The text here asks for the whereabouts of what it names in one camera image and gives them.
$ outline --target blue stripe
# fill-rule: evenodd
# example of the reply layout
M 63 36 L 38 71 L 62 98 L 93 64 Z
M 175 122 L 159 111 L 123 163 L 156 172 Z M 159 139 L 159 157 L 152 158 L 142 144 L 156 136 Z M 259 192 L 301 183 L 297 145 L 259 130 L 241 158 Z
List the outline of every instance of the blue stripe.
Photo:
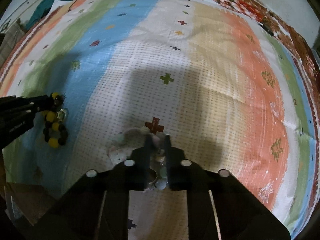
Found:
M 313 125 L 313 118 L 312 118 L 310 102 L 308 101 L 308 98 L 307 98 L 306 89 L 303 85 L 302 77 L 300 76 L 300 74 L 297 70 L 298 66 L 297 67 L 295 66 L 295 63 L 292 60 L 292 56 L 287 52 L 287 50 L 283 46 L 281 46 L 281 47 L 282 47 L 282 50 L 284 51 L 287 59 L 290 61 L 291 65 L 292 65 L 294 75 L 296 77 L 298 86 L 300 88 L 300 94 L 302 97 L 303 106 L 304 106 L 304 110 L 305 110 L 306 117 L 307 117 L 309 147 L 310 147 L 307 188 L 306 188 L 306 192 L 303 197 L 303 200 L 302 200 L 302 206 L 301 206 L 301 211 L 299 213 L 299 217 L 295 223 L 293 232 L 291 232 L 291 237 L 295 238 L 297 236 L 297 234 L 301 231 L 302 226 L 303 226 L 303 221 L 304 221 L 305 217 L 307 216 L 306 212 L 308 211 L 310 193 L 311 193 L 312 184 L 313 184 L 313 177 L 314 177 L 314 173 L 315 173 L 315 156 L 316 156 L 316 140 L 315 140 L 315 138 L 316 138 L 316 134 L 315 134 L 315 129 L 314 129 L 314 125 Z
M 61 195 L 63 176 L 71 159 L 76 137 L 81 127 L 84 111 L 99 80 L 104 75 L 116 44 L 128 37 L 132 29 L 143 21 L 159 0 L 121 0 L 99 21 L 92 25 L 76 45 L 53 67 L 52 77 L 46 93 L 65 94 L 64 108 L 69 111 L 66 127 L 69 131 L 67 144 L 58 150 L 50 148 L 43 140 L 42 117 L 38 117 L 35 129 L 23 137 L 23 146 L 33 151 L 43 171 L 42 185 L 55 197 Z M 114 28 L 106 30 L 109 25 Z M 97 46 L 90 46 L 94 41 Z M 80 61 L 80 69 L 70 70 L 72 61 Z M 65 76 L 56 73 L 65 72 Z M 32 174 L 23 172 L 25 182 L 34 182 Z

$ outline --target yellow bead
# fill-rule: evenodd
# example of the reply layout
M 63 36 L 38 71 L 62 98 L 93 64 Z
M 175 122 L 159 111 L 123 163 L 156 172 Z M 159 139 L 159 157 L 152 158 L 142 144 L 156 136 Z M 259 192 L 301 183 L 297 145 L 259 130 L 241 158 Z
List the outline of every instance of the yellow bead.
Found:
M 53 124 L 52 124 L 52 129 L 54 130 L 54 131 L 59 131 L 59 123 L 57 123 L 57 122 L 54 122 Z
M 48 110 L 44 110 L 41 113 L 42 113 L 43 116 L 46 116 L 49 113 L 49 111 Z
M 47 113 L 47 121 L 53 122 L 56 119 L 56 114 L 52 111 Z
M 50 138 L 49 141 L 49 146 L 52 148 L 58 148 L 59 147 L 59 143 L 58 140 L 56 138 Z
M 52 93 L 52 98 L 55 99 L 59 94 L 57 92 Z

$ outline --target beige stripe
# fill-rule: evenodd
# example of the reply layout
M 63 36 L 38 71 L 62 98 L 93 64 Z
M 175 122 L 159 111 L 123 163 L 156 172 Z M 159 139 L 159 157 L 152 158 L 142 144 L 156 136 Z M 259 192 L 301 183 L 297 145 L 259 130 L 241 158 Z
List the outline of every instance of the beige stripe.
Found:
M 237 174 L 244 151 L 245 83 L 224 10 L 194 3 L 190 68 L 184 76 L 175 147 L 204 169 Z

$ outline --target green cross pattern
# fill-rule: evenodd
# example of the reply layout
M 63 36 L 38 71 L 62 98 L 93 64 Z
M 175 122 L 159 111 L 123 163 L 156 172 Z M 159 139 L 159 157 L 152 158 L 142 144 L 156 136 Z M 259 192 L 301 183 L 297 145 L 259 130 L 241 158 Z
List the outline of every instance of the green cross pattern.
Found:
M 165 85 L 168 85 L 169 82 L 173 82 L 174 79 L 173 78 L 170 78 L 170 74 L 166 73 L 165 76 L 161 76 L 160 79 L 162 79 L 164 82 Z

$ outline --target red cross pattern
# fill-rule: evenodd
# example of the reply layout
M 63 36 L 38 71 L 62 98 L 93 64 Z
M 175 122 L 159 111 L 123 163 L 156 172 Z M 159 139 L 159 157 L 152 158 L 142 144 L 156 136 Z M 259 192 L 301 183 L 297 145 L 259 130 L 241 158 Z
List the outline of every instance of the red cross pattern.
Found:
M 187 25 L 185 21 L 178 21 L 178 23 L 180 23 L 181 25 Z
M 146 122 L 144 126 L 148 127 L 153 134 L 156 134 L 157 132 L 163 132 L 164 126 L 158 125 L 159 121 L 159 118 L 154 117 L 152 122 Z

